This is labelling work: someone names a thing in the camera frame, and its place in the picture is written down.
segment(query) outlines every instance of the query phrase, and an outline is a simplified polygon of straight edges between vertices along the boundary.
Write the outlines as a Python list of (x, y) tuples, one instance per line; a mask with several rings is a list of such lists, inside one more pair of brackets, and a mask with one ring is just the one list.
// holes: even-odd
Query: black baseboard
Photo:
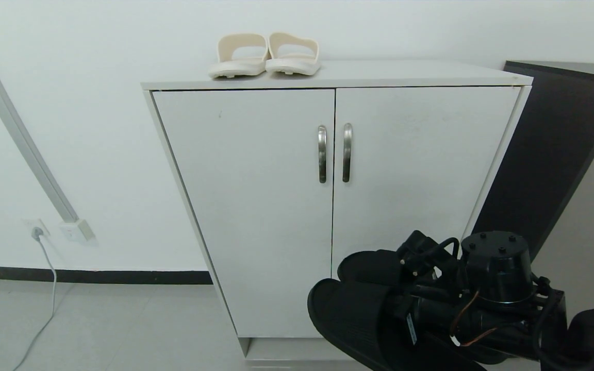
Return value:
[[(207, 271), (56, 271), (58, 282), (119, 284), (212, 284)], [(49, 269), (0, 267), (0, 279), (52, 282)]]

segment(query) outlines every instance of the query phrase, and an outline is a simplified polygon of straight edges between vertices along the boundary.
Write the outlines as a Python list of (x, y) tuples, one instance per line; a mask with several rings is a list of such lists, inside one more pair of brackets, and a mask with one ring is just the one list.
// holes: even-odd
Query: cabinet top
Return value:
[(463, 87), (530, 85), (532, 77), (448, 61), (322, 61), (313, 76), (262, 73), (212, 80), (186, 71), (177, 81), (142, 82), (147, 91), (308, 89), (349, 87)]

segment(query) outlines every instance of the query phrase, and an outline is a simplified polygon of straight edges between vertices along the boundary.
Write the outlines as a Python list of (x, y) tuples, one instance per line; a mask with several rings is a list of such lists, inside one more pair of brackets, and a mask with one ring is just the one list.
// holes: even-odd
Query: power cord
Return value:
[(36, 336), (34, 336), (34, 338), (31, 340), (29, 347), (26, 348), (26, 352), (24, 353), (24, 356), (22, 357), (20, 362), (17, 364), (17, 366), (15, 366), (15, 368), (12, 369), (12, 371), (17, 371), (17, 369), (20, 368), (20, 366), (22, 366), (24, 361), (26, 361), (26, 357), (28, 357), (29, 352), (31, 352), (31, 348), (33, 348), (34, 344), (36, 343), (36, 340), (38, 339), (40, 334), (43, 332), (45, 327), (47, 327), (47, 325), (50, 324), (50, 321), (52, 321), (52, 318), (54, 318), (54, 311), (56, 310), (56, 308), (54, 306), (54, 298), (56, 296), (56, 270), (54, 270), (54, 266), (50, 262), (50, 258), (47, 256), (47, 251), (45, 251), (45, 246), (43, 246), (43, 243), (40, 241), (41, 235), (43, 235), (43, 230), (38, 227), (35, 227), (31, 231), (31, 237), (34, 240), (38, 241), (38, 244), (40, 244), (40, 247), (43, 249), (43, 255), (45, 255), (45, 261), (47, 261), (49, 268), (52, 270), (52, 275), (54, 275), (54, 282), (52, 283), (52, 314), (49, 316), (49, 319), (47, 320), (47, 322), (45, 322), (43, 327), (41, 327), (40, 331), (38, 331), (38, 333), (36, 333)]

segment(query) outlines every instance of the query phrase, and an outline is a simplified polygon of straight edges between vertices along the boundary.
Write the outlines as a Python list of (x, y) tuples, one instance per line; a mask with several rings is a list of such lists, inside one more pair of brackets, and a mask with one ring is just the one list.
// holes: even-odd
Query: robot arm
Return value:
[[(445, 250), (451, 244), (453, 255)], [(348, 256), (338, 275), (311, 290), (311, 321), (375, 371), (481, 370), (476, 362), (509, 357), (540, 361), (542, 371), (594, 371), (594, 310), (568, 329), (563, 291), (531, 273), (518, 235), (437, 244), (414, 231), (398, 251)]]

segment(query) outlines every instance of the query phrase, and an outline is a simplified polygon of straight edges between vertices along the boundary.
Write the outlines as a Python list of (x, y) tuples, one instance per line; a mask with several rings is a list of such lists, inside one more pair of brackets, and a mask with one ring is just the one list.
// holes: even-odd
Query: cable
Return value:
[(547, 284), (546, 280), (544, 284), (541, 285), (547, 291), (547, 301), (544, 304), (544, 308), (540, 313), (540, 317), (538, 318), (535, 326), (533, 327), (533, 333), (531, 335), (531, 345), (533, 345), (533, 350), (535, 354), (540, 359), (541, 363), (546, 364), (547, 366), (555, 369), (556, 371), (592, 371), (594, 370), (594, 355), (592, 359), (581, 365), (577, 366), (566, 366), (559, 364), (558, 362), (554, 361), (547, 353), (540, 348), (540, 333), (542, 333), (542, 326), (545, 324), (545, 321), (554, 310), (556, 305), (556, 296), (552, 293), (551, 287)]
[(447, 239), (443, 240), (443, 242), (441, 242), (441, 244), (438, 244), (437, 246), (432, 247), (432, 249), (428, 249), (427, 251), (417, 254), (417, 256), (431, 256), (431, 255), (435, 254), (437, 251), (443, 249), (444, 247), (446, 247), (450, 244), (453, 244), (453, 256), (455, 257), (455, 259), (457, 259), (457, 253), (459, 252), (459, 249), (460, 249), (460, 242), (455, 237), (447, 238)]
[(481, 333), (481, 335), (476, 336), (473, 340), (460, 344), (460, 347), (469, 347), (469, 345), (472, 345), (473, 343), (477, 342), (478, 340), (485, 338), (485, 336), (490, 335), (491, 333), (497, 331), (498, 329), (499, 329), (498, 327), (492, 327), (491, 329), (488, 329), (484, 333)]
[(56, 296), (56, 270), (54, 270), (54, 266), (50, 262), (50, 258), (47, 256), (47, 251), (45, 251), (45, 246), (43, 246), (43, 243), (40, 241), (41, 235), (43, 235), (43, 230), (38, 227), (34, 228), (33, 231), (31, 231), (31, 237), (33, 237), (33, 239), (38, 241), (38, 244), (40, 244), (40, 247), (43, 249), (43, 255), (45, 255), (45, 261), (47, 261), (47, 265), (49, 265), (49, 268), (52, 270), (52, 275), (54, 275), (54, 281), (52, 282), (52, 314), (49, 316), (49, 319), (47, 320), (47, 322), (45, 322), (43, 327), (40, 328), (40, 331), (38, 331), (38, 333), (36, 333), (36, 336), (34, 336), (34, 338), (31, 340), (29, 347), (26, 348), (26, 352), (24, 353), (24, 356), (22, 357), (20, 362), (17, 364), (17, 366), (15, 366), (15, 368), (12, 369), (12, 371), (17, 371), (17, 369), (20, 368), (20, 366), (22, 366), (24, 361), (26, 361), (26, 357), (28, 357), (29, 352), (31, 352), (31, 348), (33, 348), (34, 344), (36, 343), (36, 340), (38, 339), (40, 334), (43, 332), (45, 327), (47, 327), (47, 325), (50, 324), (50, 321), (52, 321), (52, 318), (54, 318), (54, 311), (56, 310), (56, 308), (54, 306), (54, 302), (55, 302), (54, 298)]
[(457, 317), (455, 317), (455, 319), (451, 323), (451, 329), (450, 329), (451, 338), (453, 335), (455, 335), (455, 328), (457, 328), (457, 324), (458, 324), (458, 322), (460, 322), (462, 315), (464, 314), (464, 312), (467, 311), (467, 309), (469, 309), (469, 306), (471, 306), (471, 304), (476, 300), (476, 298), (478, 298), (480, 293), (481, 293), (480, 290), (476, 291), (476, 293), (473, 295), (471, 300), (467, 303), (467, 305), (464, 306), (464, 308), (462, 308), (462, 310), (460, 310), (460, 312), (457, 314)]

